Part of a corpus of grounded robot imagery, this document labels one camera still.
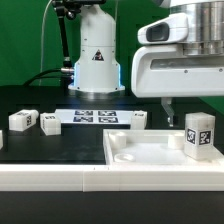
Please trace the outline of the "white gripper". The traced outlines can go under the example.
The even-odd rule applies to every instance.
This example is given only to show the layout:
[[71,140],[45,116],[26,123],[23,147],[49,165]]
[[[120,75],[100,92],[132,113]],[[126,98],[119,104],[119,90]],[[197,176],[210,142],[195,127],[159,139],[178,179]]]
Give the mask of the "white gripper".
[[172,127],[170,97],[224,95],[224,55],[185,56],[178,44],[141,47],[132,62],[131,89],[140,98],[163,97]]

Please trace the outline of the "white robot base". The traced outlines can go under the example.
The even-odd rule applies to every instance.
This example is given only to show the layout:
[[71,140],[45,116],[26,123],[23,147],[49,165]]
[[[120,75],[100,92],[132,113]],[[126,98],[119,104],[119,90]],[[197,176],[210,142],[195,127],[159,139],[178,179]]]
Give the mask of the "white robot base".
[[121,68],[115,58],[116,23],[99,5],[81,8],[80,57],[74,64],[74,80],[68,89],[87,99],[122,94]]

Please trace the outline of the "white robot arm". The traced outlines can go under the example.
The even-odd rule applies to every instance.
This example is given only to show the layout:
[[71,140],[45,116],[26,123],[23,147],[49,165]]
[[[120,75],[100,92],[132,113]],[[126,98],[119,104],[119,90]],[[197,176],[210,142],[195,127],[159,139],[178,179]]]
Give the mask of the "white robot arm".
[[168,17],[138,30],[131,90],[159,98],[175,123],[174,97],[224,96],[224,0],[152,0]]

